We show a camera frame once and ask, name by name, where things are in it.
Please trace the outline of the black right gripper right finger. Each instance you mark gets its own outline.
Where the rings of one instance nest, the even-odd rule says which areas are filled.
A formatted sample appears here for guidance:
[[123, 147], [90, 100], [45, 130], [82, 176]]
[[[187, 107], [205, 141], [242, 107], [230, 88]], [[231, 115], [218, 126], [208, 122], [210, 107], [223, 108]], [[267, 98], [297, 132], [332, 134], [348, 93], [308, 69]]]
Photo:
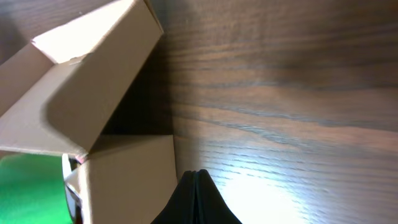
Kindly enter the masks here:
[[197, 223], [241, 224], [228, 208], [207, 170], [197, 172]]

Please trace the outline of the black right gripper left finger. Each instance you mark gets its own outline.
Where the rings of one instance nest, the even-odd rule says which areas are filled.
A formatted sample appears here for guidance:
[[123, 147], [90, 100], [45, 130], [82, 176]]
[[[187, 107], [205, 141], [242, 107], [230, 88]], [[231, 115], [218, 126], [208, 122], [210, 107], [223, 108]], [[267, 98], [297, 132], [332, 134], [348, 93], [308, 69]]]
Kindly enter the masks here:
[[196, 171], [185, 171], [166, 206], [151, 224], [196, 223], [196, 181]]

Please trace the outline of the green tape roll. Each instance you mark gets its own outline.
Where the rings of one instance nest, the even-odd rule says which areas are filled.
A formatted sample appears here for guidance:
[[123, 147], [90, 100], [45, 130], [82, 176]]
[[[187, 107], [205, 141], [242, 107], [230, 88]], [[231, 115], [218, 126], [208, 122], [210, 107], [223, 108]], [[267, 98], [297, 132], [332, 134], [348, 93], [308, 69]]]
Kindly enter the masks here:
[[1, 223], [73, 223], [60, 157], [11, 154], [1, 159]]

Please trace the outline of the brown cardboard box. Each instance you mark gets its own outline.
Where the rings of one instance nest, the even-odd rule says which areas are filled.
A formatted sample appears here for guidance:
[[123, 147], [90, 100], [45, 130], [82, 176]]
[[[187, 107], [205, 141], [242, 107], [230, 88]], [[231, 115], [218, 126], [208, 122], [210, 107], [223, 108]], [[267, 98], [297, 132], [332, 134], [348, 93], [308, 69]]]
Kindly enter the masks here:
[[163, 33], [148, 1], [115, 1], [1, 65], [1, 159], [62, 159], [73, 223], [150, 223], [177, 184], [171, 135], [103, 129]]

